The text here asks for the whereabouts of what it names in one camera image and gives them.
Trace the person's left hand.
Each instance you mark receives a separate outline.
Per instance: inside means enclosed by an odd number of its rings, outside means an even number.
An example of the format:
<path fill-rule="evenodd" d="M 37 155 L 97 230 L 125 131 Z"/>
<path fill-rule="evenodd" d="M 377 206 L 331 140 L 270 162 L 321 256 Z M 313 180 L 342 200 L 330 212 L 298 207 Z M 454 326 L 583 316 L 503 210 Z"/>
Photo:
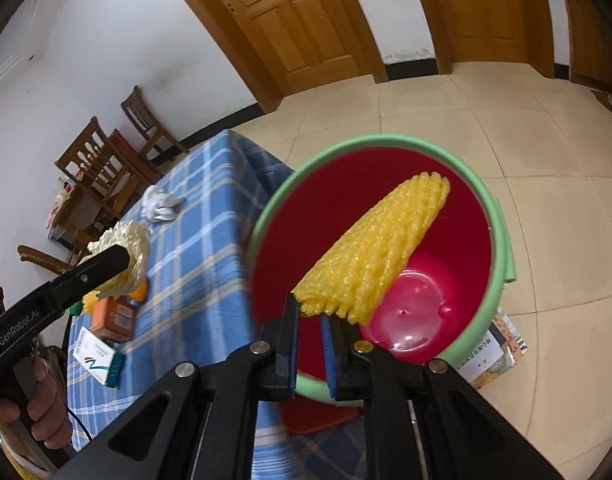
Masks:
<path fill-rule="evenodd" d="M 62 396 L 56 390 L 56 382 L 49 367 L 41 358 L 34 359 L 36 387 L 27 404 L 27 413 L 34 422 L 30 432 L 37 442 L 47 448 L 63 448 L 71 443 L 73 428 L 68 419 Z M 0 399 L 0 432 L 8 448 L 26 460 L 36 460 L 35 455 L 11 428 L 12 422 L 20 418 L 18 406 L 6 399 Z"/>

